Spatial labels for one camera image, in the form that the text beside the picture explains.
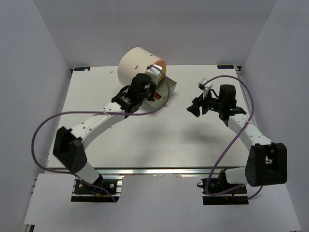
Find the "red lip gloss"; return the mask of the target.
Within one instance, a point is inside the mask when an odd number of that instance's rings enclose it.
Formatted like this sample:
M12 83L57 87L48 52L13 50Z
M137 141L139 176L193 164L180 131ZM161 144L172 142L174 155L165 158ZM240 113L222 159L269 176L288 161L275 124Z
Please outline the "red lip gloss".
M162 96L161 95L159 95L158 93L155 93L155 96L154 96L156 99L161 99L162 98Z

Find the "orange top drawer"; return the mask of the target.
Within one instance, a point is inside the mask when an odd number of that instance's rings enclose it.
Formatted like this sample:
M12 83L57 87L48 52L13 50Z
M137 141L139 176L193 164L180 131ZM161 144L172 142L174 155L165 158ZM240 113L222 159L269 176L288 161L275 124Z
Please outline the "orange top drawer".
M163 73L166 73L167 65L163 59L159 59L153 63L154 65L160 66L162 68Z

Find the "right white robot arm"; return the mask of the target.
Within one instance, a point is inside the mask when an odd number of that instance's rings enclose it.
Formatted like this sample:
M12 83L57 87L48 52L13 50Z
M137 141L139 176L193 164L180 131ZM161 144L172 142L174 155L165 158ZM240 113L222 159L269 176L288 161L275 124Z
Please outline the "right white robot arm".
M246 118L246 111L237 106L236 89L233 85L221 85L219 95L211 94L212 84L200 83L203 93L194 98L187 111L199 117L208 111L219 114L219 118L235 134L249 151L245 167L229 168L218 180L218 188L225 193L236 184L252 187L285 184L287 182L287 148L275 143Z

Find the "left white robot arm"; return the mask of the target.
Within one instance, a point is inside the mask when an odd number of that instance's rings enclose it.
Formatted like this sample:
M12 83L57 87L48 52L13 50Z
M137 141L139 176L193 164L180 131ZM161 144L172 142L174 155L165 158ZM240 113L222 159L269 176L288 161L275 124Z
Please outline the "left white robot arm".
M102 177L87 161L85 149L108 128L135 113L146 100L152 100L160 73L138 73L131 85L120 92L99 114L92 115L82 123L56 132L53 155L72 173L85 181L92 193L101 190Z

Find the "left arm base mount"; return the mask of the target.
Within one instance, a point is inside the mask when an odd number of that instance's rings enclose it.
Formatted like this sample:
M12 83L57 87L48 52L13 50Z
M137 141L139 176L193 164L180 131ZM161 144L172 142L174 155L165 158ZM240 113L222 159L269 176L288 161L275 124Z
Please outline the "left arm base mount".
M71 201L80 203L116 203L122 191L123 175L103 175L100 188L75 178Z

